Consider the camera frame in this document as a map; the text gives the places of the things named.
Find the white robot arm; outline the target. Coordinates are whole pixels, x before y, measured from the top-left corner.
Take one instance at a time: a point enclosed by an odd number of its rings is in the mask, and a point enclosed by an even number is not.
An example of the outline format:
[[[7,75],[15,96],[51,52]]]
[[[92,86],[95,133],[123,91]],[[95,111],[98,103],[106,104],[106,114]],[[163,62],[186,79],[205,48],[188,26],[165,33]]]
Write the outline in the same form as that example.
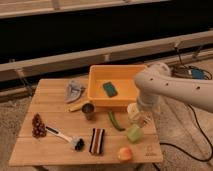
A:
[[[212,80],[172,77],[170,68],[159,62],[138,72],[134,83],[139,90],[140,109],[153,108],[162,95],[213,113]]]

